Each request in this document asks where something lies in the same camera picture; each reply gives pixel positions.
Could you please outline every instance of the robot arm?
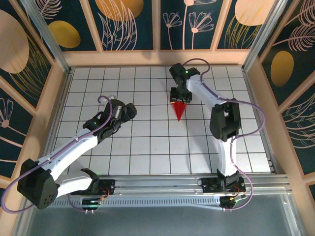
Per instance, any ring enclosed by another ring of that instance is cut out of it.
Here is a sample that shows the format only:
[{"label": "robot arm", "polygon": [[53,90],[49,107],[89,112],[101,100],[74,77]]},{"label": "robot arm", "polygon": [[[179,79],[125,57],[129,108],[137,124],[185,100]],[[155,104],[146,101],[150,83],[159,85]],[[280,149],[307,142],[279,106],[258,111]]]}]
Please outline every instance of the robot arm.
[{"label": "robot arm", "polygon": [[88,120],[83,128],[66,144],[52,153],[38,159],[36,162],[26,160],[21,167],[20,175],[50,160],[57,152],[65,149],[57,158],[52,159],[48,164],[31,172],[18,182],[17,190],[30,200],[38,209],[48,207],[57,197],[62,195],[86,190],[90,193],[98,191],[97,174],[89,169],[61,176],[62,172],[83,153],[94,148],[96,145],[116,133],[121,125],[133,119],[137,110],[131,103],[125,105],[123,102],[112,99],[113,113],[109,122],[97,132],[88,134],[105,123],[110,115],[110,106],[106,105],[103,112],[99,112],[92,119]]},{"label": "robot arm", "polygon": [[[239,180],[239,172],[231,162],[230,143],[231,139],[238,135],[241,128],[239,105],[223,101],[210,93],[200,81],[200,72],[191,68],[185,70],[180,64],[170,68],[170,73],[178,85],[171,89],[171,102],[190,103],[192,93],[195,94],[211,110],[210,130],[218,141],[219,167],[218,177],[223,180],[222,190],[236,183]],[[214,88],[210,89],[218,97],[220,95]],[[232,156],[236,155],[236,146],[233,145]]]}]

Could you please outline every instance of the grid board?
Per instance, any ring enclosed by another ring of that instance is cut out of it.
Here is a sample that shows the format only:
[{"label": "grid board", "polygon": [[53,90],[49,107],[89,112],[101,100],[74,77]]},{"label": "grid board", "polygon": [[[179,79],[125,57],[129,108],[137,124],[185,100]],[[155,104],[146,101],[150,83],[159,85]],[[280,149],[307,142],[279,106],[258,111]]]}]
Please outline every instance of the grid board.
[{"label": "grid board", "polygon": [[[219,164],[216,139],[210,132],[211,111],[193,95],[180,122],[169,101],[175,82],[170,67],[76,68],[63,108],[55,149],[67,142],[104,107],[100,95],[116,95],[133,103],[137,116],[122,125],[111,138],[87,151],[63,174],[89,168],[98,175],[200,174],[216,173]],[[206,66],[197,66],[200,72]],[[250,102],[238,66],[212,66],[204,75],[205,83],[219,93]],[[240,105],[242,129],[257,129],[253,109]],[[269,173],[268,160],[259,133],[240,138],[236,162],[246,173]]]}]

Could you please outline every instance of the red cone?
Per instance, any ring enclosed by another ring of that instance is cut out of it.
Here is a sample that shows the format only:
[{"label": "red cone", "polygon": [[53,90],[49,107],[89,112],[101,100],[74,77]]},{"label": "red cone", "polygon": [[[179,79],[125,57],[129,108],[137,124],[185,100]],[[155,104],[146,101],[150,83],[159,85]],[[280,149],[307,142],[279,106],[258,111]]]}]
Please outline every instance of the red cone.
[{"label": "red cone", "polygon": [[177,116],[177,120],[180,121],[187,104],[183,102],[174,102],[172,103],[172,105],[173,105],[174,112]]}]

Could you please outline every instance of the leaf illustration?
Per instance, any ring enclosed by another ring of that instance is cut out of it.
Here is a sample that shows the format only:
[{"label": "leaf illustration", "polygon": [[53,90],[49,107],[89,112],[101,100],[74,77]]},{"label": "leaf illustration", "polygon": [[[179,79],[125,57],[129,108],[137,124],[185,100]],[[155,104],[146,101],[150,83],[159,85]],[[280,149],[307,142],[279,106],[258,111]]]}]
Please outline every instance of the leaf illustration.
[{"label": "leaf illustration", "polygon": [[295,148],[315,146],[315,94],[307,101],[291,106],[283,119]]},{"label": "leaf illustration", "polygon": [[111,30],[107,20],[105,20],[101,14],[98,13],[103,25],[103,36],[102,36],[102,45],[105,47],[106,50],[109,49],[109,45],[112,45],[113,36],[111,35]]},{"label": "leaf illustration", "polygon": [[311,26],[300,25],[296,27],[292,31],[290,38],[285,41],[288,41],[291,50],[296,52],[306,52],[307,49],[312,47],[315,43],[315,24]]},{"label": "leaf illustration", "polygon": [[137,42],[137,25],[132,11],[120,1],[121,8],[114,0],[108,3],[100,0],[100,5],[107,17],[98,13],[103,24],[102,44],[105,50],[127,50],[132,46],[134,49]]},{"label": "leaf illustration", "polygon": [[304,0],[300,14],[298,15],[300,22],[305,26],[315,24],[315,0]]},{"label": "leaf illustration", "polygon": [[36,4],[42,17],[50,20],[52,20],[63,7],[61,0],[36,0]]}]

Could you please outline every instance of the purple cable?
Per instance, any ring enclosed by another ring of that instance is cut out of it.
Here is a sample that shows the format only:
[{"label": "purple cable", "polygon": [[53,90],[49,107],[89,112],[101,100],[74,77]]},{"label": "purple cable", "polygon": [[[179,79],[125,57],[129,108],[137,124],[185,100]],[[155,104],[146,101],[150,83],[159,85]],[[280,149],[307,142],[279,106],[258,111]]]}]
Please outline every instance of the purple cable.
[{"label": "purple cable", "polygon": [[77,210],[77,211],[79,211],[79,212],[83,212],[83,213],[85,213],[85,214],[89,212],[88,210],[83,210],[83,209],[77,208],[77,207],[72,203],[72,201],[71,201],[71,199],[70,199],[70,196],[71,196],[71,195],[68,193],[67,196],[68,196],[69,203],[70,203],[70,205],[72,206],[73,209],[75,209],[75,210]]},{"label": "purple cable", "polygon": [[100,103],[100,99],[101,98],[105,98],[108,103],[109,103],[109,107],[110,107],[110,112],[109,112],[109,116],[107,118],[107,120],[98,128],[96,128],[95,130],[92,130],[90,131],[89,133],[86,133],[80,137],[78,137],[77,139],[74,139],[72,142],[70,142],[69,144],[67,144],[66,146],[64,146],[61,150],[59,150],[55,155],[53,155],[52,157],[50,157],[50,159],[44,161],[43,163],[41,163],[40,165],[34,167],[33,169],[30,169],[29,171],[26,171],[24,174],[22,174],[21,176],[19,176],[17,179],[13,180],[8,186],[7,188],[5,189],[5,191],[3,192],[2,194],[2,197],[1,197],[1,207],[2,209],[7,212],[7,213],[11,213],[11,214],[17,214],[17,213],[22,213],[26,210],[29,210],[31,208],[34,207],[34,204],[33,205],[30,205],[28,206],[27,208],[24,208],[22,210],[10,210],[8,209],[6,206],[5,206],[5,203],[4,203],[4,198],[5,198],[5,195],[6,193],[8,192],[8,190],[15,184],[17,183],[18,181],[20,181],[21,179],[23,179],[25,176],[28,176],[30,173],[34,172],[35,170],[41,168],[42,166],[46,165],[47,163],[51,162],[52,160],[56,159],[57,157],[59,157],[66,149],[68,149],[71,145],[73,145],[74,143],[77,143],[79,142],[80,140],[84,139],[85,137],[99,131],[101,128],[103,128],[107,123],[108,121],[110,120],[110,118],[112,117],[112,114],[113,114],[113,105],[110,101],[110,99],[106,96],[100,96],[98,97],[97,101]]},{"label": "purple cable", "polygon": [[232,211],[232,210],[241,209],[241,208],[245,207],[245,206],[251,201],[251,199],[252,199],[252,193],[253,193],[253,185],[252,185],[252,181],[251,181],[251,179],[249,178],[249,176],[248,176],[247,174],[245,174],[242,170],[240,170],[240,169],[238,168],[238,166],[234,163],[233,155],[232,155],[233,142],[234,142],[235,140],[241,138],[241,137],[245,137],[245,136],[248,136],[248,135],[252,135],[252,134],[254,134],[254,133],[259,132],[260,130],[262,130],[262,128],[264,127],[265,122],[266,122],[266,117],[265,117],[265,114],[264,114],[263,110],[262,110],[260,107],[258,107],[257,105],[253,104],[253,103],[246,102],[246,101],[225,99],[225,98],[219,97],[215,92],[213,92],[213,91],[204,83],[203,78],[202,78],[203,75],[204,75],[205,73],[207,73],[207,72],[210,70],[210,64],[209,64],[206,60],[204,60],[204,59],[201,59],[201,58],[193,58],[193,59],[190,59],[190,60],[186,61],[186,62],[183,64],[183,66],[186,65],[188,62],[190,62],[190,61],[192,61],[192,60],[201,60],[201,61],[203,61],[203,62],[205,62],[205,63],[207,64],[208,69],[207,69],[206,71],[204,71],[203,73],[200,74],[200,82],[202,83],[202,85],[204,86],[204,88],[205,88],[207,91],[209,91],[213,96],[215,96],[216,98],[218,98],[218,99],[220,99],[220,100],[222,100],[222,101],[225,101],[225,102],[232,102],[232,103],[239,103],[239,104],[247,104],[247,105],[250,105],[250,106],[256,108],[256,109],[262,114],[262,124],[261,124],[261,126],[260,126],[258,129],[256,129],[255,131],[253,131],[253,132],[251,132],[251,133],[248,133],[248,134],[237,135],[237,136],[235,136],[234,138],[231,139],[231,148],[230,148],[231,162],[232,162],[233,166],[234,166],[240,173],[242,173],[242,174],[248,179],[248,181],[249,181],[249,183],[250,183],[250,185],[251,185],[251,194],[250,194],[249,199],[248,199],[243,205],[241,205],[241,206],[239,206],[239,207],[236,207],[236,208],[229,209],[229,210]]}]

